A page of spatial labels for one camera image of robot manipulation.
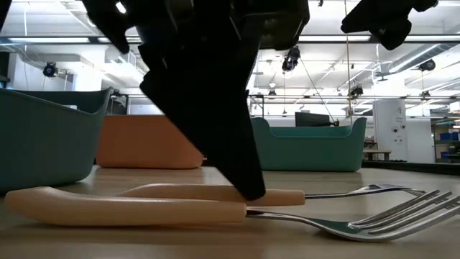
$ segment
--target teal bin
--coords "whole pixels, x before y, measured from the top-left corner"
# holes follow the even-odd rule
[[[0,194],[86,178],[110,94],[0,88]]]
[[[263,170],[341,171],[361,168],[366,119],[342,127],[270,127],[252,119]]]

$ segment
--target security camera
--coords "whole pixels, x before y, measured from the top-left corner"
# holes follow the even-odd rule
[[[54,78],[58,76],[58,69],[56,68],[56,62],[46,63],[45,68],[43,68],[43,75],[49,78]]]

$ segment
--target fluorescent light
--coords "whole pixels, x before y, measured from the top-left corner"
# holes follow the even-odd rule
[[[460,40],[460,35],[409,35],[405,38],[407,41],[443,41],[443,40]]]
[[[106,37],[99,37],[98,41],[100,43],[110,43],[110,40]],[[137,43],[137,44],[142,43],[140,37],[126,37],[126,41],[128,41],[128,43]]]
[[[101,43],[110,43],[110,40],[106,37],[100,37],[98,38],[98,41]]]
[[[349,35],[348,41],[369,41],[371,37],[366,35]],[[315,36],[315,35],[302,35],[299,36],[299,41],[311,41],[311,42],[344,42],[346,41],[346,35],[322,35],[322,36]]]
[[[128,41],[128,43],[141,43],[140,37],[126,37],[126,40]]]
[[[118,8],[118,10],[122,14],[126,14],[126,12],[127,12],[126,8],[124,8],[123,4],[121,4],[120,2],[116,3],[116,8]]]
[[[10,37],[13,43],[89,43],[87,37]]]

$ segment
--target peach fork handle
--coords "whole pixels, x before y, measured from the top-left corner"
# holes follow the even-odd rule
[[[204,184],[154,183],[124,191],[118,196],[246,202],[233,186]],[[267,189],[267,193],[262,198],[247,202],[247,206],[297,206],[304,204],[305,194],[303,191],[278,189]]]
[[[51,187],[10,191],[5,203],[11,212],[62,226],[240,223],[246,216],[244,203],[90,196]]]

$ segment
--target table surface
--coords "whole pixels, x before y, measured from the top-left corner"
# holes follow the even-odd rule
[[[372,183],[394,183],[426,191],[460,194],[460,178],[363,168],[358,173],[266,172],[268,188],[307,193],[350,191]],[[93,169],[66,191],[114,195],[148,183],[227,184],[214,168],[189,171]],[[305,206],[269,208],[333,220],[361,219],[411,198],[406,193],[312,200]],[[0,198],[0,258],[459,258],[460,217],[388,243],[360,243],[331,237],[297,222],[248,219],[214,227],[66,228],[50,227],[5,210]]]

